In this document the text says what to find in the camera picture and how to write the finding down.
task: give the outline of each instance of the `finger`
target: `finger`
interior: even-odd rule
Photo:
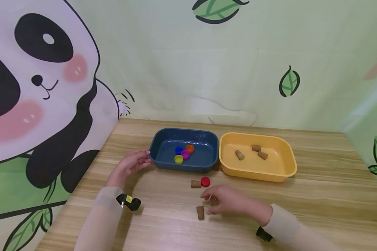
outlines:
[[[151,159],[140,159],[140,160],[138,161],[138,164],[143,164],[143,163],[145,163],[145,162],[152,162],[152,161],[151,161]]]
[[[221,205],[212,206],[212,207],[208,208],[208,211],[207,211],[207,214],[220,214],[220,213],[222,213],[222,206]]]
[[[217,201],[218,198],[216,198],[216,196],[211,196],[211,199],[209,200],[210,202],[214,202],[214,201]]]
[[[216,191],[217,191],[218,187],[219,187],[218,185],[215,185],[213,187],[208,188],[207,190],[205,190],[201,194],[200,198],[209,198],[211,195],[215,195],[216,196]]]
[[[131,156],[129,156],[129,158],[134,158],[134,159],[148,159],[148,155],[149,155],[150,151],[141,151],[141,152],[138,152],[138,153],[135,153]]]
[[[139,164],[139,165],[138,165],[138,170],[141,170],[141,169],[143,169],[143,168],[145,168],[145,167],[147,167],[147,166],[150,166],[150,165],[151,165],[150,162],[145,162],[145,163],[143,163],[143,164]]]
[[[128,156],[132,156],[136,153],[139,153],[139,152],[143,152],[143,151],[148,151],[148,149],[139,149],[139,150],[133,150],[133,151],[129,151],[128,153],[126,153],[126,155],[124,156],[125,157],[128,157]]]

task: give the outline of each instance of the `beige sleeve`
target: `beige sleeve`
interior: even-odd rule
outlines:
[[[75,251],[110,251],[113,246],[122,207],[116,197],[123,193],[117,187],[104,187],[81,228]]]
[[[272,204],[273,213],[269,223],[263,227],[275,240],[296,251],[340,251],[331,241],[300,223],[296,216]]]

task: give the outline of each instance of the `wooden table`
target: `wooden table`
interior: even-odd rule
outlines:
[[[37,250],[72,250],[96,194],[127,151],[148,148],[165,127],[202,129],[219,138],[226,132],[281,137],[292,146],[297,174],[283,183],[230,177],[215,167],[212,185],[228,184],[276,203],[346,250],[377,250],[377,181],[342,133],[122,119]],[[283,250],[264,243],[258,225],[239,215],[197,219],[204,188],[190,188],[203,175],[154,166],[128,180],[126,192],[142,201],[124,209],[114,250]]]

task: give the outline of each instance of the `blue plastic tray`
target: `blue plastic tray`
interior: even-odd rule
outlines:
[[[185,149],[186,145],[193,145],[194,153],[183,164],[176,164],[176,146]],[[164,128],[155,134],[149,150],[149,157],[159,168],[205,174],[218,160],[219,140],[208,131]]]

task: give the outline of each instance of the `person's left hand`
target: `person's left hand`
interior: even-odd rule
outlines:
[[[119,187],[121,190],[124,190],[126,180],[130,175],[151,164],[148,154],[148,149],[128,152],[110,174],[106,186]]]

